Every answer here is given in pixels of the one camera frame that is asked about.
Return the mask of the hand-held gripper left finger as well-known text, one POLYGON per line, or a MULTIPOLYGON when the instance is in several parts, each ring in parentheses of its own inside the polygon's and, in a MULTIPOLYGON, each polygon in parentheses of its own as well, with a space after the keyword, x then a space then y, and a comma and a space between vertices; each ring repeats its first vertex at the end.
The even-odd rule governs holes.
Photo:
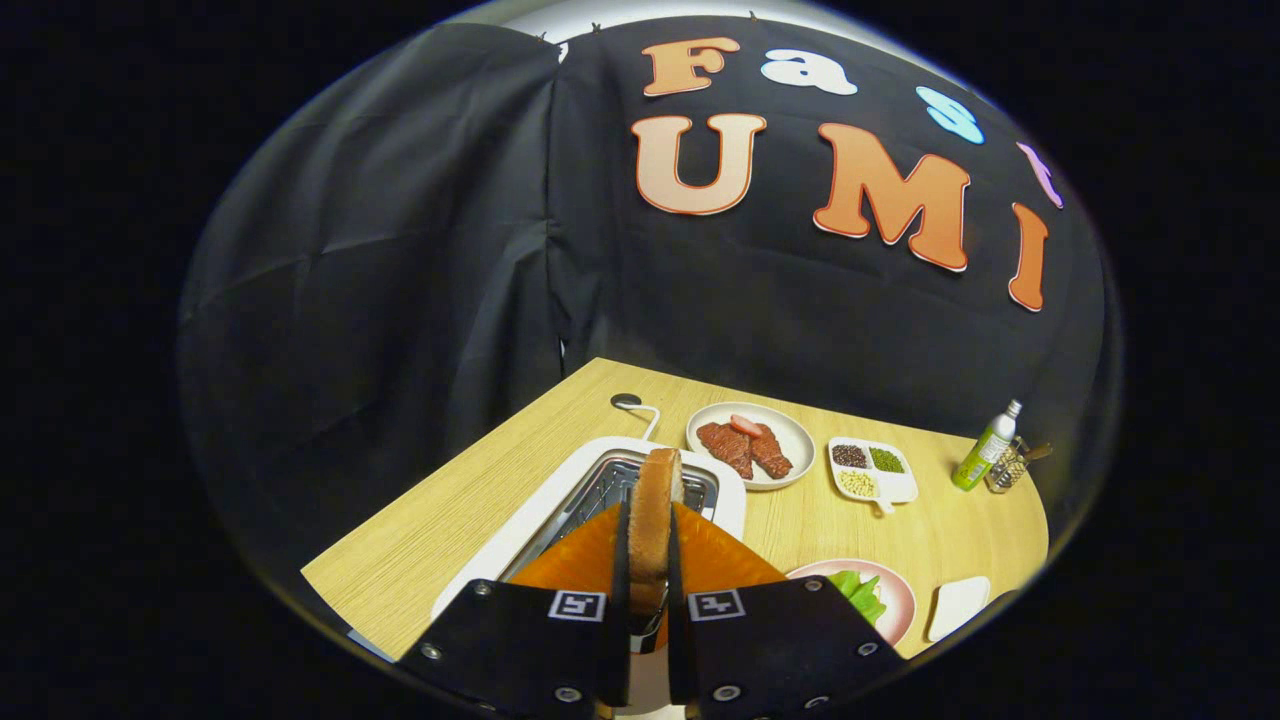
POLYGON ((630 694, 630 510, 602 512, 614 539, 608 591, 471 580, 397 670, 480 717, 612 719, 630 694))

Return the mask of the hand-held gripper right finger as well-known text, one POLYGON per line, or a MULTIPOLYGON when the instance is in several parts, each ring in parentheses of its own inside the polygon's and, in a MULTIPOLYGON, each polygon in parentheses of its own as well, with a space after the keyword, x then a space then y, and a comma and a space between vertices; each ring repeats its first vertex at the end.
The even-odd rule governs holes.
POLYGON ((668 688, 689 719, 836 719, 906 660, 818 575, 708 583, 742 543, 682 503, 669 537, 668 688))

